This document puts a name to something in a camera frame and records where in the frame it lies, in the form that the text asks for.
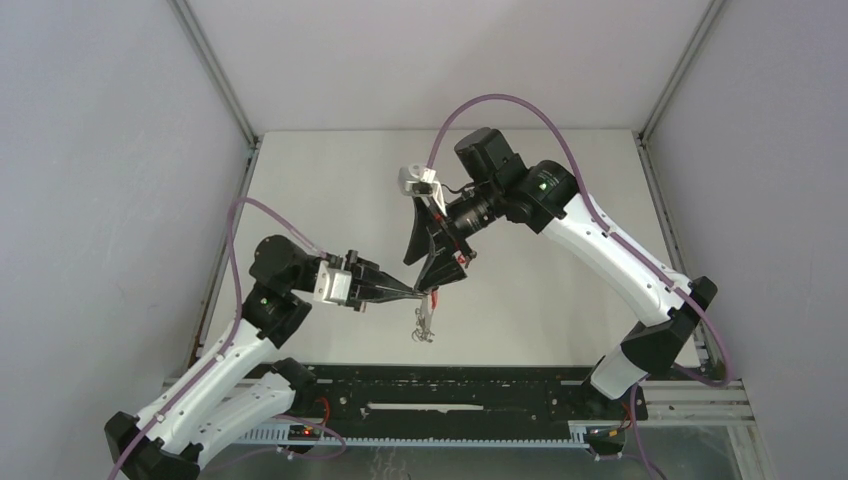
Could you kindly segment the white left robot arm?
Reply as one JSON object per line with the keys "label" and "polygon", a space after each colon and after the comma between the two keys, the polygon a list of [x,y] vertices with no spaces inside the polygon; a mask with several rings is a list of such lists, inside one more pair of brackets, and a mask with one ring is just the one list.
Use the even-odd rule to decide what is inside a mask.
{"label": "white left robot arm", "polygon": [[136,414],[118,412],[104,427],[114,466],[109,476],[196,479],[222,450],[263,421],[304,416],[316,403],[316,377],[292,358],[278,360],[247,391],[231,390],[294,335],[315,303],[351,308],[398,300],[429,302],[351,250],[312,255],[282,235],[263,239],[238,296],[233,321],[201,359]]}

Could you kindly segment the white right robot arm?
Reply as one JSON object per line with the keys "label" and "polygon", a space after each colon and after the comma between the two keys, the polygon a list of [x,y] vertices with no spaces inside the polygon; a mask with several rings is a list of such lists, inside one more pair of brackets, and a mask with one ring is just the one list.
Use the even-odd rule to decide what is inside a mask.
{"label": "white right robot arm", "polygon": [[717,285],[664,266],[606,216],[573,171],[552,160],[526,166],[499,130],[478,129],[454,152],[470,182],[451,202],[433,168],[412,164],[398,173],[400,192],[414,204],[404,262],[423,264],[416,290],[432,294],[464,280],[477,256],[468,238],[504,218],[575,254],[636,315],[633,329],[586,380],[581,402],[588,414],[610,416],[638,381],[671,371]]}

